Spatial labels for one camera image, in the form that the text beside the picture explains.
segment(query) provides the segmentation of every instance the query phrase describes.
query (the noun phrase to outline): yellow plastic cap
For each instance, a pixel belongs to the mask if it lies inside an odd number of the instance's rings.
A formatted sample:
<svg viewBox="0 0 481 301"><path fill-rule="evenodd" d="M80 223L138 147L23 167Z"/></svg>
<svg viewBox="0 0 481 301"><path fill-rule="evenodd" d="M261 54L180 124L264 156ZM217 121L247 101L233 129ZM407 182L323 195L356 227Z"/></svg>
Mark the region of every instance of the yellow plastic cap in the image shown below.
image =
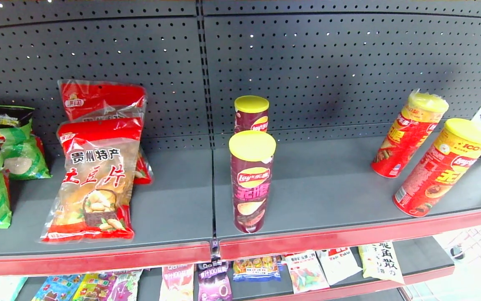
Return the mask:
<svg viewBox="0 0 481 301"><path fill-rule="evenodd" d="M418 93L419 89L409 94L408 101L413 107L435 113L448 110L448 102L435 94Z"/></svg>
<svg viewBox="0 0 481 301"><path fill-rule="evenodd" d="M270 103L263 97L256 97L255 95L246 95L235 99L235 111L242 111L245 113L260 113L266 111Z"/></svg>
<svg viewBox="0 0 481 301"><path fill-rule="evenodd" d="M275 152L275 139L265 132L243 131L229 139L229 151L248 162L267 160Z"/></svg>
<svg viewBox="0 0 481 301"><path fill-rule="evenodd" d="M445 129L467 141L481 144L481 125L462 118L451 118L445 122Z"/></svg>

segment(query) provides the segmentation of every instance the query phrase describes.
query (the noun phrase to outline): basket image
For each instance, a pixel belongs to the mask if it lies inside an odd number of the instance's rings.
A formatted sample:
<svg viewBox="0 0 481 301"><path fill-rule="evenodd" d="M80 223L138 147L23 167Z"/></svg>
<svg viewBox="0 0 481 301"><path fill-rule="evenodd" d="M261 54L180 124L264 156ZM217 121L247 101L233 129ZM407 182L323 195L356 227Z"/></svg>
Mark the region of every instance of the basket image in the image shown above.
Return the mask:
<svg viewBox="0 0 481 301"><path fill-rule="evenodd" d="M115 204L116 203L116 193L112 190L108 189L96 189L88 193L88 195L84 198L84 202L82 202L82 211L84 213L84 220L85 223L90 226L90 227L99 227L103 223L102 220L107 220L107 219L118 219L116 216L116 210L110 210L110 206L103 206L109 208L109 211L104 211L104 212L88 212L87 211L87 204L91 204L90 197L92 194L97 194L100 193L101 196L104 197L104 200L110 200L113 199L113 202L110 204Z"/></svg>

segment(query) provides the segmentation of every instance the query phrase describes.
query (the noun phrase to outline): red chip canister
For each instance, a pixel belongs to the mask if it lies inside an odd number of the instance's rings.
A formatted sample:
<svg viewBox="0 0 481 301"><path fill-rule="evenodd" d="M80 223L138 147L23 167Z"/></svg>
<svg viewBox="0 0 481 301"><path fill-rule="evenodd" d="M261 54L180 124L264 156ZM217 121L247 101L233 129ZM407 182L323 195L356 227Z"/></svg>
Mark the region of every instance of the red chip canister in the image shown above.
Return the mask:
<svg viewBox="0 0 481 301"><path fill-rule="evenodd" d="M268 129L268 107L270 103L263 97L246 95L235 99L235 133Z"/></svg>
<svg viewBox="0 0 481 301"><path fill-rule="evenodd" d="M234 224L244 233L263 227L275 139L265 132L243 131L229 139Z"/></svg>
<svg viewBox="0 0 481 301"><path fill-rule="evenodd" d="M481 155L481 125L452 118L433 141L402 187L395 205L412 217L423 217Z"/></svg>
<svg viewBox="0 0 481 301"><path fill-rule="evenodd" d="M409 94L408 102L370 164L372 169L386 178L399 176L447 110L448 103L437 95L418 93L418 90Z"/></svg>

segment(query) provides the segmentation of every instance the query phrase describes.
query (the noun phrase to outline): lay's chip bag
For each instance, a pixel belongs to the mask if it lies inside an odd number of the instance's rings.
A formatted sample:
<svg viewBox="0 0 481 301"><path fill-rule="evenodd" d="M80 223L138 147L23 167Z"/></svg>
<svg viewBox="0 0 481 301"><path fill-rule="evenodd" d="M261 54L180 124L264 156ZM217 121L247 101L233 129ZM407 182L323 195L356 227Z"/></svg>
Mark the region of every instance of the lay's chip bag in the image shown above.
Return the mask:
<svg viewBox="0 0 481 301"><path fill-rule="evenodd" d="M31 135L33 108L0 105L1 157L12 180L49 179L45 158Z"/></svg>

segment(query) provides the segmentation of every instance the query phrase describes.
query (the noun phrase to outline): store shelf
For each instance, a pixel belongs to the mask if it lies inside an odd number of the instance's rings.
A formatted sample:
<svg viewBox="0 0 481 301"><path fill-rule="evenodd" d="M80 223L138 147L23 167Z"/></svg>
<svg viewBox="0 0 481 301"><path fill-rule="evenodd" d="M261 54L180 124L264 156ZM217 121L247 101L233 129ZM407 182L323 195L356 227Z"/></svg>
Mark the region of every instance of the store shelf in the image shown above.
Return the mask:
<svg viewBox="0 0 481 301"><path fill-rule="evenodd" d="M451 275L454 263L433 237L417 238L394 243L398 261L402 269L406 284L412 284ZM361 266L361 259L357 248L353 248L357 264ZM280 282L233 282L232 270L229 270L231 290L235 301L324 301L339 299L340 301L375 301L401 300L396 298L399 293L391 290L400 286L392 281L382 281L374 278L363 278L361 272L335 284L330 289L292 294L292 283L288 271L281 272ZM139 282L139 299L158 300L161 282L160 269L144 271ZM29 278L21 290L17 301L30 301L40 289L45 278ZM387 290L385 293L363 295L367 293ZM198 297L198 284L194 284L194 300Z"/></svg>
<svg viewBox="0 0 481 301"><path fill-rule="evenodd" d="M409 217L393 204L392 194L434 138L424 143L398 179L380 177L370 169L382 137L278 145L265 225L251 235L233 225L229 150L215 150L216 234L221 257L229 260L406 240L480 225L481 161L427 217Z"/></svg>
<svg viewBox="0 0 481 301"><path fill-rule="evenodd" d="M64 175L13 183L12 225L0 229L0 276L74 274L99 270L194 263L210 259L212 235L211 150L150 153L156 181L135 187L132 241L38 243Z"/></svg>

